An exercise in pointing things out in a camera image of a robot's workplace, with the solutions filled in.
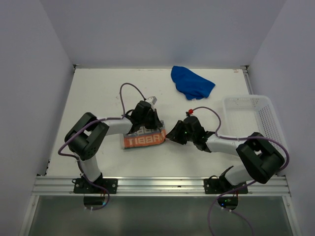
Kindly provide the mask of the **rabbit print towel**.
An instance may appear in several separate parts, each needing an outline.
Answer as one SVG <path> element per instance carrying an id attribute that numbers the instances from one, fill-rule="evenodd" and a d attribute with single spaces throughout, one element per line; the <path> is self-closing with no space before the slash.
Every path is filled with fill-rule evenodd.
<path id="1" fill-rule="evenodd" d="M 161 121 L 162 127 L 157 129 L 147 129 L 141 126 L 140 129 L 131 134 L 121 135 L 122 149 L 146 148 L 161 145 L 165 142 L 165 125 Z"/>

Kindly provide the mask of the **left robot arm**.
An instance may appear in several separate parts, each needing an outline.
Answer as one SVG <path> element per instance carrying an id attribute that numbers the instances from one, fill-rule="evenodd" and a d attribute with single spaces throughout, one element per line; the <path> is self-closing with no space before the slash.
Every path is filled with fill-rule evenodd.
<path id="1" fill-rule="evenodd" d="M 87 178 L 85 187 L 91 193 L 99 192 L 102 187 L 100 179 L 102 173 L 97 164 L 96 153 L 105 136 L 133 134 L 141 127 L 162 128 L 163 124 L 154 108 L 156 101 L 154 96 L 141 100 L 130 115 L 123 115 L 121 118 L 98 119 L 92 113 L 87 112 L 66 134 L 64 145 L 74 153 L 82 175 Z"/>

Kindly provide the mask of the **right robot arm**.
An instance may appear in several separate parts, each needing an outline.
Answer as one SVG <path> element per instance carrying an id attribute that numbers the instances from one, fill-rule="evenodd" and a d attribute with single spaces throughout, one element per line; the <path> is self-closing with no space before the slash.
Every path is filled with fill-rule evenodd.
<path id="1" fill-rule="evenodd" d="M 260 133 L 254 132 L 243 141 L 232 137 L 220 138 L 215 132 L 206 131 L 196 116 L 177 121 L 166 138 L 181 145 L 192 142 L 200 151 L 238 156 L 242 164 L 229 167 L 218 177 L 219 187 L 225 193 L 247 181 L 265 184 L 286 161 Z"/>

